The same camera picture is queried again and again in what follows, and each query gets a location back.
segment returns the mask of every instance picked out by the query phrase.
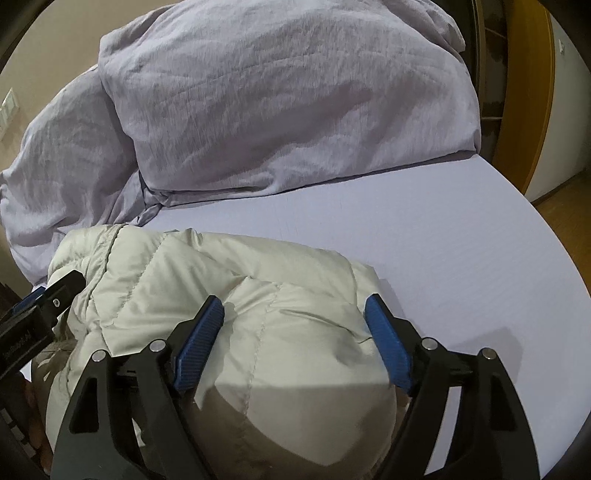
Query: blue gripper pad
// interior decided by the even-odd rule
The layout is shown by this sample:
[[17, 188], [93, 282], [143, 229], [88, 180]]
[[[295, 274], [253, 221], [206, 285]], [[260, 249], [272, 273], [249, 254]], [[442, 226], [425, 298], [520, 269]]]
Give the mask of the blue gripper pad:
[[176, 357], [173, 387], [179, 392], [194, 388], [201, 378], [205, 363], [223, 324], [224, 308], [215, 298], [201, 316]]
[[364, 316], [388, 371], [390, 383], [409, 393], [413, 384], [410, 377], [411, 357], [374, 296], [365, 302]]

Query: wall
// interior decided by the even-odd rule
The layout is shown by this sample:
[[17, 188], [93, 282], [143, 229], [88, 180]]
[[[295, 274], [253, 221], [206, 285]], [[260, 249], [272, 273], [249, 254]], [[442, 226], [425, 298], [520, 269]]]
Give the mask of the wall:
[[540, 159], [525, 192], [529, 201], [555, 189], [591, 160], [591, 73], [558, 22], [551, 21], [556, 51], [554, 96]]
[[[0, 142], [0, 170], [20, 150], [22, 135], [35, 116], [61, 88], [94, 65], [104, 34], [171, 1], [56, 0], [27, 31], [0, 73], [0, 99], [15, 89], [20, 111]], [[4, 230], [0, 231], [0, 281], [18, 294], [30, 284], [12, 259]]]

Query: brown object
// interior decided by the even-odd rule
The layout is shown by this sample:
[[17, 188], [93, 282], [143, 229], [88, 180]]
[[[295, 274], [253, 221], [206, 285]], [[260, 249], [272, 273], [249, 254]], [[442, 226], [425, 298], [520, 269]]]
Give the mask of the brown object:
[[521, 193], [538, 164], [554, 95], [554, 36], [538, 0], [513, 0], [507, 14], [505, 109], [492, 164]]
[[580, 173], [536, 209], [564, 245], [591, 291], [591, 173]]

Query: fitted bed sheet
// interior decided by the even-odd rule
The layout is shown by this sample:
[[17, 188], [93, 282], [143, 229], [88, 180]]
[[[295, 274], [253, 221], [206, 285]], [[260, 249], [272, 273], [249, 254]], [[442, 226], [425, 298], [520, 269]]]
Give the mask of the fitted bed sheet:
[[[373, 266], [393, 314], [448, 349], [496, 349], [545, 475], [591, 408], [591, 299], [560, 241], [478, 155], [270, 197], [163, 209], [145, 228], [298, 242]], [[430, 470], [444, 462], [453, 389]]]

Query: pillow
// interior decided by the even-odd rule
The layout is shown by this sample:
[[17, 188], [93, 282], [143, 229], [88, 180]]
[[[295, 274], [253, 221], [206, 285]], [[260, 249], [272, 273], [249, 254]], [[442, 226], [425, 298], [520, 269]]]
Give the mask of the pillow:
[[99, 71], [172, 206], [476, 152], [463, 48], [425, 0], [197, 0], [103, 37]]
[[47, 276], [68, 231], [144, 221], [134, 144], [96, 69], [67, 85], [31, 122], [18, 157], [0, 174], [0, 194], [12, 254], [33, 284]]

